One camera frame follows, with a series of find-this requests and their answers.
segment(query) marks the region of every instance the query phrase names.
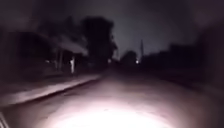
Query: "dark tree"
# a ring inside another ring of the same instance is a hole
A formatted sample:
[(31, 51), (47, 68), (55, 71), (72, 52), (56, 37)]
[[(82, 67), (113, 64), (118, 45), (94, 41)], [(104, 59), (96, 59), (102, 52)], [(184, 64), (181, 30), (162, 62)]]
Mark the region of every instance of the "dark tree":
[(121, 58), (123, 68), (132, 68), (136, 66), (137, 54), (134, 51), (127, 51)]
[(87, 49), (92, 61), (102, 65), (107, 64), (116, 44), (112, 41), (113, 22), (103, 17), (87, 17), (82, 21), (83, 34), (88, 42)]

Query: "asphalt road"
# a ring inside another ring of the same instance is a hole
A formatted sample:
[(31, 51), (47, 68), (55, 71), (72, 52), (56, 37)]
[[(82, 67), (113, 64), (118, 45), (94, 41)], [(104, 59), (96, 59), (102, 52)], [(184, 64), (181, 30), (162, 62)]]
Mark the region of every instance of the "asphalt road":
[(218, 128), (220, 112), (203, 93), (119, 73), (3, 110), (11, 128)]

